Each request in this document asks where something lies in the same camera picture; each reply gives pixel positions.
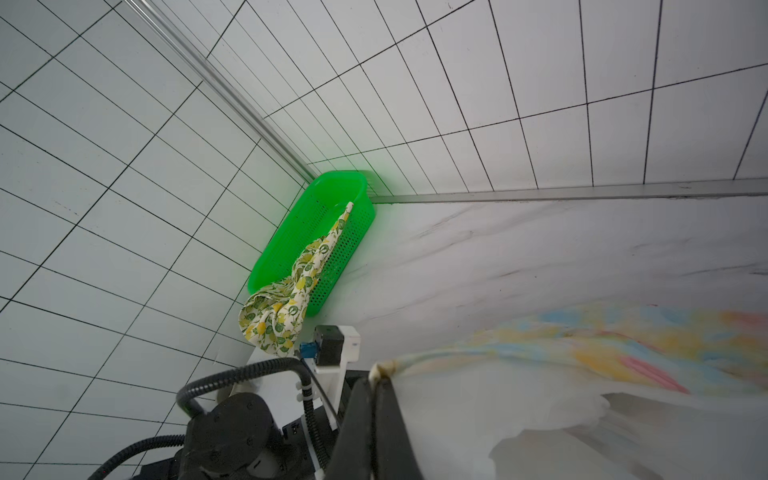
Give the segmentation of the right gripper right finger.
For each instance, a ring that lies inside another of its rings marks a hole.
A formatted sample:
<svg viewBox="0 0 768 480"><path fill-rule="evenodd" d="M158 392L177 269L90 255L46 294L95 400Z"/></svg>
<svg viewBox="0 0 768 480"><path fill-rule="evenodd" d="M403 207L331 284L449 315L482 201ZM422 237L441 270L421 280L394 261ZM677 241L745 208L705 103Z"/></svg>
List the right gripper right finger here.
<svg viewBox="0 0 768 480"><path fill-rule="evenodd" d="M378 382L374 390L375 479L417 480L423 475L408 437L396 392L389 379Z"/></svg>

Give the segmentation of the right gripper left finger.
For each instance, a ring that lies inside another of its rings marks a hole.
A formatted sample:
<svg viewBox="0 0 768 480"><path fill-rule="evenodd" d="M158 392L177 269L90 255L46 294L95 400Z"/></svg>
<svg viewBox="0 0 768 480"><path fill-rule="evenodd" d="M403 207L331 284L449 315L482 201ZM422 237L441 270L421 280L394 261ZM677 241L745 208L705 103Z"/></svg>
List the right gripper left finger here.
<svg viewBox="0 0 768 480"><path fill-rule="evenodd" d="M325 469L326 480L373 478L374 400L367 379L352 389L347 410Z"/></svg>

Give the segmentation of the pastel floral skirt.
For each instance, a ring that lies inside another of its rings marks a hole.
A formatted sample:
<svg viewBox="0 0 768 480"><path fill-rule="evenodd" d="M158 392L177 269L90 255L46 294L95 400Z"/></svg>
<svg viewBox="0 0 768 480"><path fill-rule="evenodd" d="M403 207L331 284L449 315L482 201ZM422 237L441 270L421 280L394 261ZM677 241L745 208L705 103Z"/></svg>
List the pastel floral skirt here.
<svg viewBox="0 0 768 480"><path fill-rule="evenodd" d="M596 303L375 364L428 479L763 479L767 318Z"/></svg>

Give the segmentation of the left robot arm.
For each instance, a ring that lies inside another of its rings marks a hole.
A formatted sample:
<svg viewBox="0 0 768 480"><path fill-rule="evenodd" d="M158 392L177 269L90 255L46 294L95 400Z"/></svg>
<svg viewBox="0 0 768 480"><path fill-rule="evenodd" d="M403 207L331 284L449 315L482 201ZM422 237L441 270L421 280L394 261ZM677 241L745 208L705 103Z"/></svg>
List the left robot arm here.
<svg viewBox="0 0 768 480"><path fill-rule="evenodd" d="M248 380L293 372L299 379L303 415L278 427L266 401L237 393L213 410L198 398ZM175 447L164 460L144 465L137 479L315 479L331 460L332 427L314 406L314 379L297 358L265 360L226 370L185 385L177 406L189 417L186 431L155 436L120 450L99 466L92 479L105 479L127 460L150 450Z"/></svg>

